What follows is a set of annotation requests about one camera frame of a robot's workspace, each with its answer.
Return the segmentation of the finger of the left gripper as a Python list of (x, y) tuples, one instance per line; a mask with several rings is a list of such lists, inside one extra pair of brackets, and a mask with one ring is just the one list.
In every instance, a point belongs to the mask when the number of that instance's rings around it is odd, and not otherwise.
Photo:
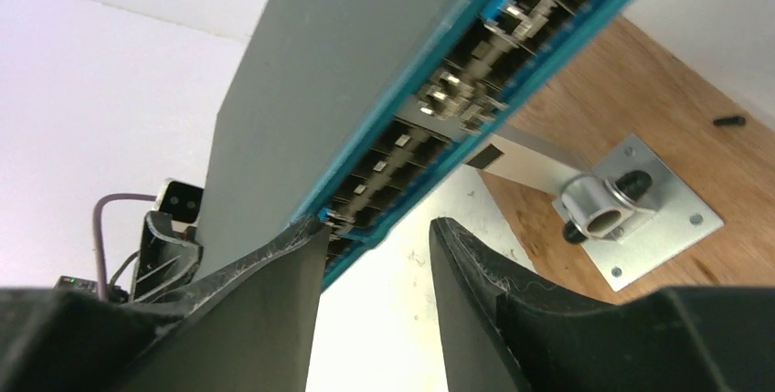
[(196, 242), (196, 226), (175, 230), (170, 214), (149, 211), (134, 266), (131, 302), (150, 303), (187, 285), (202, 260), (203, 248)]

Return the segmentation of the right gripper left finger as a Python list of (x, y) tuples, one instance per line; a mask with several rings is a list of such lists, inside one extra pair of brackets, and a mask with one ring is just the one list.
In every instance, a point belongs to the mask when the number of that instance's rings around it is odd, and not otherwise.
[(115, 390), (305, 390), (329, 232), (303, 217), (205, 278), (133, 303), (166, 323)]

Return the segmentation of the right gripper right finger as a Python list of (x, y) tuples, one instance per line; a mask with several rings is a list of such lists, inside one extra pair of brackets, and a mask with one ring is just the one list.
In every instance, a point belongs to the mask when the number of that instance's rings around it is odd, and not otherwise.
[(451, 217), (430, 223), (430, 260), (451, 391), (622, 391), (609, 304), (491, 249)]

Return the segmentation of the teal grey network switch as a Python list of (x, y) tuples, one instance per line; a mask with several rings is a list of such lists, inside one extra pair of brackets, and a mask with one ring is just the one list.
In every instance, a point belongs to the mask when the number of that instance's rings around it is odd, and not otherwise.
[(324, 207), (353, 217), (342, 275), (632, 0), (556, 0), (513, 46), (490, 0), (268, 0), (218, 111), (203, 278)]

